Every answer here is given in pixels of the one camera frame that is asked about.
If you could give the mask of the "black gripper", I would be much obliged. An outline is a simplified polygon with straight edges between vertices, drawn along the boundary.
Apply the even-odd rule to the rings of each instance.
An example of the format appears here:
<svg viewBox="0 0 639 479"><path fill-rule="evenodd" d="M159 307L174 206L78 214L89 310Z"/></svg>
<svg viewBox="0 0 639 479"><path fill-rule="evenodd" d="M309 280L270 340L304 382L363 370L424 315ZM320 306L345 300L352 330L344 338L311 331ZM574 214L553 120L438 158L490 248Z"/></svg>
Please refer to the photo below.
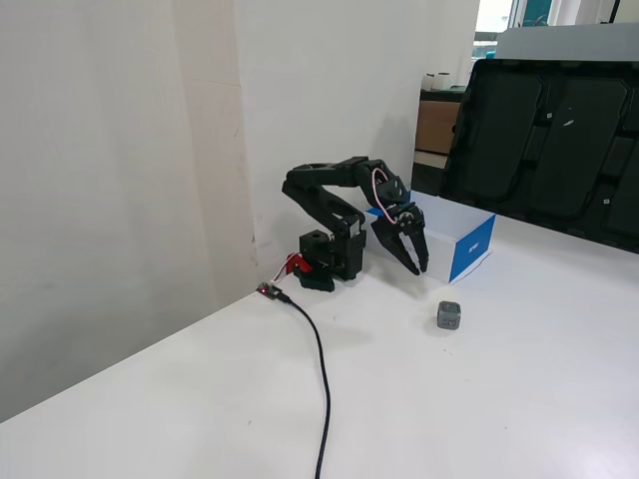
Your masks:
<svg viewBox="0 0 639 479"><path fill-rule="evenodd" d="M371 225L380 244L414 275L419 275L419 270L427 272L428 248L423 211L414 202L394 204L384 208L384 217ZM401 235L410 240L418 263L413 261Z"/></svg>

